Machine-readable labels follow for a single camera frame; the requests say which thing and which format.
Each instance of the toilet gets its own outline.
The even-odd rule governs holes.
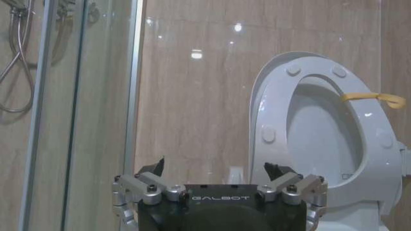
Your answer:
[[[377,99],[343,102],[370,89],[339,63],[289,52],[263,67],[250,103],[250,180],[270,181],[265,163],[329,182],[318,230],[387,230],[381,216],[402,192],[402,155]]]

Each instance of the bathroom wall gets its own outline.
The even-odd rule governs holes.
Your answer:
[[[385,0],[382,7],[382,92],[407,99],[409,106],[394,110],[386,106],[386,113],[397,139],[411,147],[411,1]],[[403,196],[385,219],[391,230],[410,230],[411,227],[411,178],[403,181]]]
[[[283,52],[329,56],[381,90],[378,0],[150,0],[146,14],[136,170],[166,156],[178,182],[247,175],[253,84]]]
[[[43,1],[38,0],[27,49],[31,62],[38,61],[42,21]],[[8,43],[8,24],[10,7],[0,1],[0,72],[14,58]],[[0,84],[0,102],[8,107],[23,106],[30,98],[28,83],[20,67],[15,66]],[[31,111],[11,114],[0,110],[0,230],[18,230],[30,125]]]

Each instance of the shower door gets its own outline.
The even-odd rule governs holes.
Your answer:
[[[67,1],[64,57],[52,64],[52,28]],[[143,3],[46,1],[22,231],[120,229],[111,183],[134,172]]]

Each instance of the shower head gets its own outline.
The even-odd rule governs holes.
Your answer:
[[[7,5],[19,10],[26,9],[24,0],[2,0]]]

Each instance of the marble wall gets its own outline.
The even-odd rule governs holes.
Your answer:
[[[310,51],[381,90],[378,0],[150,0],[140,78],[136,169],[166,156],[166,177],[247,175],[249,102],[273,56]]]
[[[43,21],[43,1],[36,1],[34,25],[27,58],[38,61]],[[10,7],[0,2],[0,72],[12,60],[8,43]],[[22,107],[30,99],[30,87],[20,65],[16,65],[0,84],[0,102],[8,107]],[[0,230],[18,230],[20,200],[24,181],[27,142],[31,111],[11,114],[0,110]]]
[[[411,147],[411,1],[385,0],[382,7],[382,92],[407,99],[409,107],[386,107],[397,139]],[[403,196],[386,218],[391,230],[411,227],[411,178],[406,178]]]

